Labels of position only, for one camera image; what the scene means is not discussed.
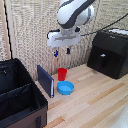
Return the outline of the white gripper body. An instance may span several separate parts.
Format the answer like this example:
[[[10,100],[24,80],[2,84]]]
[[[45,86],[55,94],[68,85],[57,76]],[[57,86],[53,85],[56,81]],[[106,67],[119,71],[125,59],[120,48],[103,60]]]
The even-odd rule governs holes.
[[[57,29],[47,34],[47,45],[50,48],[75,45],[80,41],[80,29]]]

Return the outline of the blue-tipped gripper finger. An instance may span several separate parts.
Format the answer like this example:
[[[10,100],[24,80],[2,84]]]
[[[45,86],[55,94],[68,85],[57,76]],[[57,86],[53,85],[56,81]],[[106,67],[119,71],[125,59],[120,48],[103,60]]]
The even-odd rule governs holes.
[[[67,48],[66,54],[67,55],[70,55],[71,54],[71,48]]]
[[[58,57],[58,55],[59,55],[59,51],[58,50],[55,50],[54,57]]]

